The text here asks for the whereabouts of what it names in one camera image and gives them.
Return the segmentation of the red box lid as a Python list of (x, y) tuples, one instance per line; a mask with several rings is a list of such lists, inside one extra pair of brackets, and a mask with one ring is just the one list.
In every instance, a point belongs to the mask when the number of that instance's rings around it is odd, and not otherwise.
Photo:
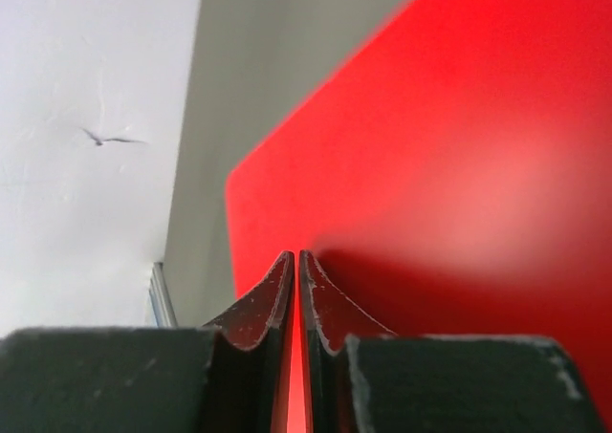
[(412, 0), (230, 173), (235, 288), (284, 250), (405, 334), (555, 338), (611, 417), (611, 0)]

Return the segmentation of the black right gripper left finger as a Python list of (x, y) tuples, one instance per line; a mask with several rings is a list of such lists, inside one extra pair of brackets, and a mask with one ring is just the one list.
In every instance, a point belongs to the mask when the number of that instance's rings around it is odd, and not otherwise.
[(195, 328), (27, 328), (1, 341), (5, 432), (283, 432), (295, 258)]

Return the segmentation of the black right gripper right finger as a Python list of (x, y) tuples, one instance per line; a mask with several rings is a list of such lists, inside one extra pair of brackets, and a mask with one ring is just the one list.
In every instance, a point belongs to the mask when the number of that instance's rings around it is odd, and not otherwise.
[(299, 255), (311, 432), (602, 432), (569, 354), (522, 335), (399, 336)]

